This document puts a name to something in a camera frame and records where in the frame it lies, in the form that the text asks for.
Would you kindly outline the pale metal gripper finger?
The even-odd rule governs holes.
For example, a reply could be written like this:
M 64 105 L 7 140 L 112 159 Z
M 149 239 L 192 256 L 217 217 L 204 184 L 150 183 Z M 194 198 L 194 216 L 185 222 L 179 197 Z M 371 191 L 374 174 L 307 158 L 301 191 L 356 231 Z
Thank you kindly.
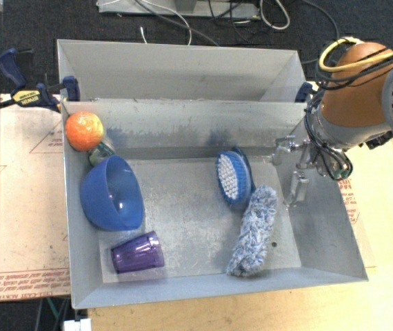
M 274 166 L 282 164 L 286 154 L 292 154 L 302 148 L 302 144 L 296 141 L 295 135 L 288 135 L 275 140 L 276 147 L 272 153 L 271 159 Z
M 293 171 L 283 191 L 285 206 L 289 208 L 302 204 L 306 200 L 309 184 L 304 171 Z

